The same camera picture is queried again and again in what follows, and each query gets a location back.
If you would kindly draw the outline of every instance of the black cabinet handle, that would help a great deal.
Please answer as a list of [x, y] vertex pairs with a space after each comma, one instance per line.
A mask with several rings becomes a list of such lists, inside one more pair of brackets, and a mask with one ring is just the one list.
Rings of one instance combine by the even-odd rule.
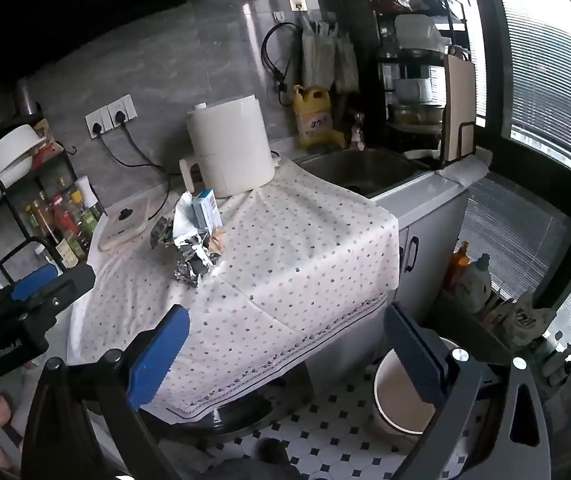
[[414, 260], [412, 260], [412, 265], [406, 266], [406, 272], [412, 272], [412, 270], [414, 269], [414, 265], [417, 262], [417, 255], [419, 254], [419, 237], [418, 236], [412, 236], [412, 239], [409, 241], [408, 252], [409, 252], [412, 244], [417, 246], [417, 250], [414, 252]]

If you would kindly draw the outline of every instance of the white polka dot tablecloth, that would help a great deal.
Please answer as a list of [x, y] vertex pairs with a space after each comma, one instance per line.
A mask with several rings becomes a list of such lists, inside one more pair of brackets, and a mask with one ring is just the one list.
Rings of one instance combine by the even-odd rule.
[[397, 219], [289, 160], [220, 212], [222, 262], [197, 289], [174, 279], [173, 248], [150, 249], [150, 222], [112, 251], [92, 248], [96, 284], [73, 305], [70, 364], [125, 348], [174, 304], [189, 310], [190, 334], [145, 406], [170, 423], [198, 420], [282, 375], [398, 285]]

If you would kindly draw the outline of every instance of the stainless steel sink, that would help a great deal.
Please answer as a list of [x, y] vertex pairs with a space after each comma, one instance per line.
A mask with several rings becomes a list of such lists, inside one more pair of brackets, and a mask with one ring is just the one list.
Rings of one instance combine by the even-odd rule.
[[428, 171], [427, 166], [400, 155], [371, 148], [363, 152], [341, 150], [316, 155], [297, 164], [314, 176], [367, 198], [380, 195]]

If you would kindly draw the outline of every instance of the air fryer handle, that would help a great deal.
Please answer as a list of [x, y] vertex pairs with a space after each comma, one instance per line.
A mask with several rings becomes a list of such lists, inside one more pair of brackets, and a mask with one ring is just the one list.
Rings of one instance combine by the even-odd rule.
[[419, 255], [419, 237], [418, 236], [412, 236], [412, 239], [409, 241], [408, 253], [409, 253], [409, 250], [410, 250], [412, 244], [416, 245], [417, 248], [414, 251], [414, 259], [412, 260], [412, 264], [409, 266], [406, 266], [406, 272], [412, 272], [412, 270], [414, 269], [414, 266], [417, 262], [417, 256]]
[[190, 170], [195, 164], [198, 164], [198, 159], [195, 155], [182, 158], [178, 162], [179, 169], [181, 170], [181, 176], [183, 177], [183, 182], [185, 184], [185, 189], [190, 193], [194, 192], [194, 182], [192, 180]]

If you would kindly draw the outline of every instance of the faucet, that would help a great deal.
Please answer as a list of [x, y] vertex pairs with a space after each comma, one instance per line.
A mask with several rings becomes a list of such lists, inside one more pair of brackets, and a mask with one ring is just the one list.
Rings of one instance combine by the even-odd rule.
[[355, 124], [352, 126], [352, 140], [350, 142], [350, 150], [359, 150], [362, 152], [365, 149], [365, 138], [363, 137], [363, 120], [365, 114], [363, 112], [355, 113]]

